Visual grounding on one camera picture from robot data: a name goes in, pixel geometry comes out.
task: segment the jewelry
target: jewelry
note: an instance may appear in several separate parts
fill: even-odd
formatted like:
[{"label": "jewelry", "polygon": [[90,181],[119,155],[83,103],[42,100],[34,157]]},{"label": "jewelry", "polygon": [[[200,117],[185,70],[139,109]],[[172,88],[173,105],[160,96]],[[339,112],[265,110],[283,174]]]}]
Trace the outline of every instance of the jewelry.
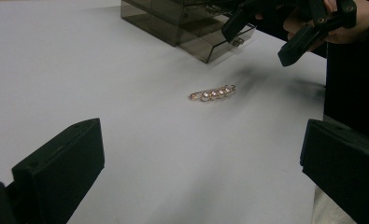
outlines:
[{"label": "jewelry", "polygon": [[206,101],[214,101],[217,99],[224,98],[226,96],[230,96],[234,94],[235,85],[225,85],[220,88],[207,90],[207,91],[198,91],[191,93],[189,98],[190,100],[201,100],[203,102]]}]

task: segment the tinted acrylic box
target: tinted acrylic box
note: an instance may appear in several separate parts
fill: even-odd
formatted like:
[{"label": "tinted acrylic box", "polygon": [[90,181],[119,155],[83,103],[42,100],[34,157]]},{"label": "tinted acrylic box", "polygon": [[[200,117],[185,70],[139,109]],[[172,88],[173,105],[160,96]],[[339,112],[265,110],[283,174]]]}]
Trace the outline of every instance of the tinted acrylic box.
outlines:
[{"label": "tinted acrylic box", "polygon": [[255,30],[248,25],[228,43],[221,27],[231,6],[232,0],[122,0],[121,17],[209,63],[244,46]]}]

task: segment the white surface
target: white surface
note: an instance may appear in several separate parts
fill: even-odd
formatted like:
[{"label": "white surface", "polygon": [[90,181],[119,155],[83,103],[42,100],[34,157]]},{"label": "white surface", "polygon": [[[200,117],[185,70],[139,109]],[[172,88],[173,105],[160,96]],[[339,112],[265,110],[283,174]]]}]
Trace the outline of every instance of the white surface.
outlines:
[{"label": "white surface", "polygon": [[[0,181],[76,122],[100,118],[106,168],[69,223],[310,223],[299,164],[322,118],[325,60],[283,68],[256,32],[204,64],[120,17],[120,1],[0,3]],[[187,96],[225,84],[211,103]]]}]

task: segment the hand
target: hand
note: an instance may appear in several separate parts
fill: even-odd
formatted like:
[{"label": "hand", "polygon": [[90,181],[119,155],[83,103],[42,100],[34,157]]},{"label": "hand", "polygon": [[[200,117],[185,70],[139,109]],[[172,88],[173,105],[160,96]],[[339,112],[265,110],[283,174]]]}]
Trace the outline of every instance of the hand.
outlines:
[{"label": "hand", "polygon": [[[354,2],[357,6],[356,26],[351,29],[341,27],[331,31],[327,37],[315,43],[310,51],[320,46],[324,41],[334,44],[349,44],[356,41],[362,41],[366,38],[369,30],[369,1],[354,0]],[[337,10],[335,0],[324,0],[323,3],[327,8],[328,13],[332,13]],[[299,10],[294,10],[283,24],[283,28],[289,32],[288,39],[291,39],[306,23],[312,24],[312,21],[301,21],[298,15]]]}]

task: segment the white table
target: white table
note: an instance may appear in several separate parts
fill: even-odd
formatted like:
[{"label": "white table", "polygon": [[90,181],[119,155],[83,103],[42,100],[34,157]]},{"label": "white table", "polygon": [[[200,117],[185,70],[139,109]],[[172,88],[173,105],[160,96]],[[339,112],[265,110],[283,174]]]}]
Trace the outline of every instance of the white table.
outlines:
[{"label": "white table", "polygon": [[[120,3],[0,2],[0,181],[100,118],[106,168],[69,223],[309,223],[299,159],[307,120],[322,118],[325,60],[283,68],[283,42],[256,32],[204,64],[122,20]],[[229,99],[187,98],[225,84]]]}]

